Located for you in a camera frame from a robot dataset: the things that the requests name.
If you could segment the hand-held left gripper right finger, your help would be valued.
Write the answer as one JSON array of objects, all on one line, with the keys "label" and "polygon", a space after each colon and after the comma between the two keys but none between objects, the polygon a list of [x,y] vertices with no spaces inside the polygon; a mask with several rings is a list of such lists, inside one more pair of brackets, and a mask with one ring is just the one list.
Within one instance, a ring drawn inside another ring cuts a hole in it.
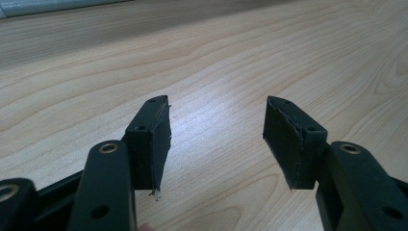
[{"label": "hand-held left gripper right finger", "polygon": [[269,96],[263,138],[291,189],[312,190],[328,132],[293,102]]}]

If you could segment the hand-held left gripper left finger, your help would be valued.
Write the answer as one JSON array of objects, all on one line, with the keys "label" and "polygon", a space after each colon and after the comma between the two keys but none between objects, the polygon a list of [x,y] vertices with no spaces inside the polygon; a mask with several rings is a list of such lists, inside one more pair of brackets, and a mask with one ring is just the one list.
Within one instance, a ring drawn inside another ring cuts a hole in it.
[{"label": "hand-held left gripper left finger", "polygon": [[125,130],[135,190],[161,190],[166,157],[171,147],[167,95],[148,99]]}]

